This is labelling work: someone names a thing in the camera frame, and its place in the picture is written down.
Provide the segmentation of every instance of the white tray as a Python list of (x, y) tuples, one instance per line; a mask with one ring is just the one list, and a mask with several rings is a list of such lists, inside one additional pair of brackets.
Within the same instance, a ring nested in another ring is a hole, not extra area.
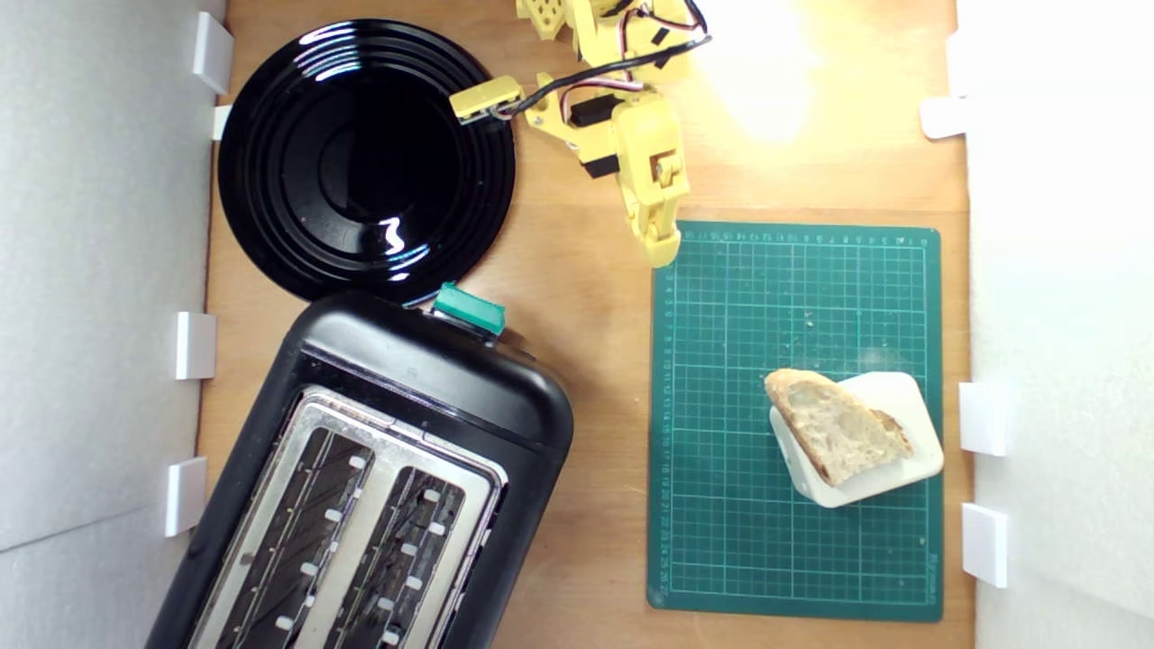
[(870, 408), (893, 417), (906, 432), (914, 455), (862, 471), (837, 487), (825, 484), (801, 449), (777, 408), (770, 409), (770, 425), (789, 467), (794, 487), (822, 507), (841, 507), (871, 495), (916, 483), (942, 472), (942, 443), (926, 409), (917, 382), (900, 372), (870, 372), (839, 383)]

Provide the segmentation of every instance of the green cutting mat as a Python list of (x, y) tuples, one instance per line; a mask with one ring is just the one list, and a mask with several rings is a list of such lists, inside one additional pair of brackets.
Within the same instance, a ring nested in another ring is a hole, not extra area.
[(917, 379), (942, 431), (936, 231), (681, 223), (657, 271), (649, 588), (659, 609), (937, 621), (942, 477), (839, 509), (799, 494), (765, 374)]

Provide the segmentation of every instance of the wooden surface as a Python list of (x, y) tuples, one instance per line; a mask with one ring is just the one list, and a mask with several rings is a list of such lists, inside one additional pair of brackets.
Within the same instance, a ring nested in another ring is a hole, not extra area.
[[(957, 383), (968, 376), (967, 197), (960, 142), (921, 135), (917, 103), (945, 91), (951, 0), (699, 2), (715, 42), (667, 94), (682, 117), (692, 194), (682, 218), (932, 226), (942, 232), (945, 350), (945, 618), (883, 624), (654, 611), (645, 603), (650, 274), (612, 179), (590, 180), (560, 142), (518, 125), (514, 208), (463, 286), (508, 306), (510, 326), (561, 371), (572, 450), (520, 574), (499, 648), (972, 648), (974, 585), (961, 570)], [(351, 17), (428, 27), (490, 72), (529, 84), (578, 69), (511, 0), (231, 0), (233, 91), (293, 37)], [(231, 100), (224, 97), (223, 103)], [(208, 309), (217, 378), (200, 453), (215, 482), (302, 303), (237, 247), (213, 199)]]

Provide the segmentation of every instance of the toaster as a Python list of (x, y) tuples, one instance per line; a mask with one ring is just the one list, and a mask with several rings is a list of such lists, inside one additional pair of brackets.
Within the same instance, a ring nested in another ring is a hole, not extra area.
[(346, 292), (276, 356), (149, 649), (487, 647), (572, 438), (503, 309)]

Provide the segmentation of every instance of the bread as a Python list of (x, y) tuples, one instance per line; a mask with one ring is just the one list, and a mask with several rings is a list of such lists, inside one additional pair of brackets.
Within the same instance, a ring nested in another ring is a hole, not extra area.
[(830, 486), (914, 454), (893, 417), (817, 372), (778, 370), (765, 378), (765, 391)]

